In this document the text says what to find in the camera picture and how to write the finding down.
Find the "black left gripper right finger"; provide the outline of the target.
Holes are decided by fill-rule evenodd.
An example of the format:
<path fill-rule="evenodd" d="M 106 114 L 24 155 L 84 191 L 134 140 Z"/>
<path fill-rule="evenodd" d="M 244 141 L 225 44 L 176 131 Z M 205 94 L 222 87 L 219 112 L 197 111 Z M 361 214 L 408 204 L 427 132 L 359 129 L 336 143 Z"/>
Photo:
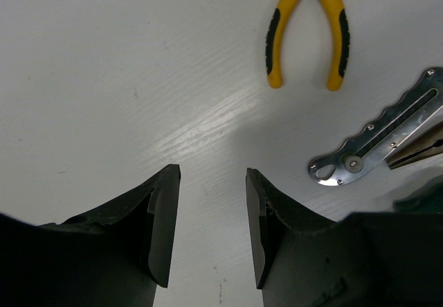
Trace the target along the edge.
<path fill-rule="evenodd" d="M 441 306 L 442 216 L 315 213 L 256 169 L 246 203 L 265 306 Z"/>

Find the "yellow black long-nose pliers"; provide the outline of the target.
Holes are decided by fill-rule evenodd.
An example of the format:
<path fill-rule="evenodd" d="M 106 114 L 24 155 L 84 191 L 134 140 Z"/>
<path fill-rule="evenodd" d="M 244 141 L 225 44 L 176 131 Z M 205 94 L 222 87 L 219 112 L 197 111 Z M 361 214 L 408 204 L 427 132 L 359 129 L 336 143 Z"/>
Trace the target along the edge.
<path fill-rule="evenodd" d="M 279 0 L 271 18 L 265 42 L 265 66 L 268 84 L 283 86 L 280 51 L 287 22 L 300 0 Z M 350 32 L 343 0 L 319 0 L 332 32 L 332 60 L 326 87 L 338 91 L 343 83 L 350 51 Z"/>

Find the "yellow black combination pliers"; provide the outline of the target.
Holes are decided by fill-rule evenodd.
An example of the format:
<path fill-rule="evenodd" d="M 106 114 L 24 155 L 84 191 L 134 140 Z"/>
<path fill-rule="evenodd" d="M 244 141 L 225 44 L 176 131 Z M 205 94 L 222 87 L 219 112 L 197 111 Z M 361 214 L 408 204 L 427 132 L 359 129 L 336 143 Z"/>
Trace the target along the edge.
<path fill-rule="evenodd" d="M 386 164 L 389 169 L 397 169 L 440 154 L 442 154 L 442 122 L 395 152 L 386 159 Z"/>

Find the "green stubby screwdriver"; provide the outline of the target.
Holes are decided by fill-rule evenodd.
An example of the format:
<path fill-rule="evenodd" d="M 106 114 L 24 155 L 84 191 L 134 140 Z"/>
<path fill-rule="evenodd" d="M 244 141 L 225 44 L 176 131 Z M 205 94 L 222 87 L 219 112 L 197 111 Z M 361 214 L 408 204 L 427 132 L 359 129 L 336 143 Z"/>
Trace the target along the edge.
<path fill-rule="evenodd" d="M 442 214 L 442 182 L 422 187 L 410 196 L 393 203 L 396 212 Z"/>

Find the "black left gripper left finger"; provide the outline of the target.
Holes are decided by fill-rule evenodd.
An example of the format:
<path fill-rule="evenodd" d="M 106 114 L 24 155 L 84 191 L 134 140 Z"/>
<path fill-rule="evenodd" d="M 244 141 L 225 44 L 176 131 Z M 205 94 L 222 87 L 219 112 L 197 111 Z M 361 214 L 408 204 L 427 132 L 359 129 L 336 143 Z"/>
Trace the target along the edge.
<path fill-rule="evenodd" d="M 151 306 L 169 281 L 181 172 L 67 219 L 1 216 L 2 306 Z"/>

